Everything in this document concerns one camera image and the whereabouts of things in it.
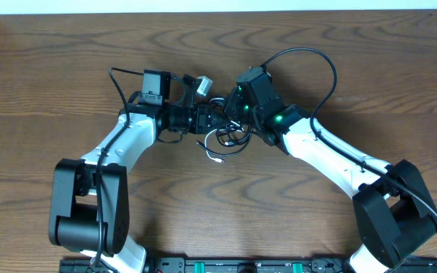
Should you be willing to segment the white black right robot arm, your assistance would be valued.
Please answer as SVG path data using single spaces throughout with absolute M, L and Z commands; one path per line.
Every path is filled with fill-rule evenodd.
M 225 110 L 269 146 L 325 175 L 351 198 L 362 244 L 355 272 L 387 272 L 437 234 L 437 208 L 419 169 L 367 155 L 326 130 L 308 111 L 286 105 L 264 67 L 237 77 Z

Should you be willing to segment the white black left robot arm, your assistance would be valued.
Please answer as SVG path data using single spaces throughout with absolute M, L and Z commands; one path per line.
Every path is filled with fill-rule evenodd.
M 156 263 L 129 236 L 127 176 L 163 130 L 205 134 L 223 116 L 205 97 L 212 80 L 144 70 L 142 88 L 122 99 L 124 107 L 109 135 L 79 159 L 63 158 L 54 170 L 49 240 L 90 257 L 88 272 L 154 272 Z

